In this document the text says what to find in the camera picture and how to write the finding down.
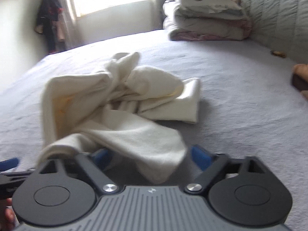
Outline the person's left hand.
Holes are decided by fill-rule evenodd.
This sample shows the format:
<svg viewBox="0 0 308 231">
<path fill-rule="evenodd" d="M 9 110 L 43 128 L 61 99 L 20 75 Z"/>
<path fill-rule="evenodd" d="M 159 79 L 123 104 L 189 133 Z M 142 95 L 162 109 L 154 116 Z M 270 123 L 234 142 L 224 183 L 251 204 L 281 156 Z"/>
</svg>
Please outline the person's left hand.
<svg viewBox="0 0 308 231">
<path fill-rule="evenodd" d="M 11 206 L 11 198 L 1 200 L 1 230 L 10 231 L 15 228 L 15 214 Z"/>
</svg>

